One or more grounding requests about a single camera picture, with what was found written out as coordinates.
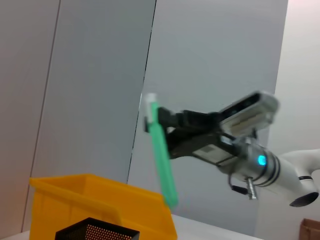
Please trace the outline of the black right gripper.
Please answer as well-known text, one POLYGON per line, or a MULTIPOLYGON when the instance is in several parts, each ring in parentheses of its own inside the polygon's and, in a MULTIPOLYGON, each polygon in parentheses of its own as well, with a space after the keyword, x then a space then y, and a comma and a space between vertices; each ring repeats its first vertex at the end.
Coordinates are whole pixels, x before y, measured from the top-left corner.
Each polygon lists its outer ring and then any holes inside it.
POLYGON ((201 126, 196 123, 198 113, 183 110, 174 113, 167 108, 158 109, 158 122, 167 130, 167 149, 169 159, 195 157, 216 167, 221 167, 240 155, 240 148, 235 143, 236 138, 226 133, 221 127, 222 116, 218 112, 208 114, 209 124, 205 132, 198 135, 201 126), (189 142, 195 137, 196 147, 190 147, 189 142))

